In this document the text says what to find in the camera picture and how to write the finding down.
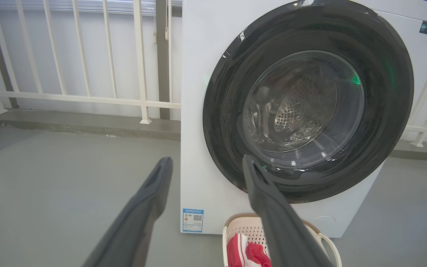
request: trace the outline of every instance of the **washing machine door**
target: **washing machine door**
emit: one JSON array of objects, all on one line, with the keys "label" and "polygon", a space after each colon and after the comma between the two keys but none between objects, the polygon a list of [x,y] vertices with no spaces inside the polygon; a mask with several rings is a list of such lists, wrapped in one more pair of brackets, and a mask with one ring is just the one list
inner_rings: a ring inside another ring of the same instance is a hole
[{"label": "washing machine door", "polygon": [[249,25],[227,48],[203,105],[217,167],[246,190],[256,156],[290,203],[354,186],[388,156],[410,113],[413,71],[398,33],[347,0],[299,0]]}]

